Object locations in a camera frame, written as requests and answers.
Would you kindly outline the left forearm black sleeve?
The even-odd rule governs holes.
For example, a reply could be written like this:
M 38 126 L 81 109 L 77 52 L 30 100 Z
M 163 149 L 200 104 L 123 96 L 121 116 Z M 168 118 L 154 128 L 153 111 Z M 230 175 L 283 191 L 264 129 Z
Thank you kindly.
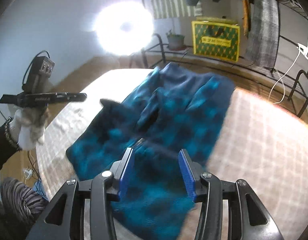
M 12 117 L 9 117 L 5 123 L 0 126 L 0 170 L 12 155 L 21 150 L 18 140 L 11 134 L 10 125 L 13 120 Z

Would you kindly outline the left hand white glove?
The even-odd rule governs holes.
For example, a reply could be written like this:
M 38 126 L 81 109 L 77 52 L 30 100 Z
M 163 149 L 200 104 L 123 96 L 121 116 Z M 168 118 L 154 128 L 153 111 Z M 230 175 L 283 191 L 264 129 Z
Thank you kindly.
M 8 124 L 8 131 L 13 142 L 21 150 L 29 151 L 37 144 L 45 142 L 45 127 L 50 117 L 48 108 L 19 108 L 13 120 Z

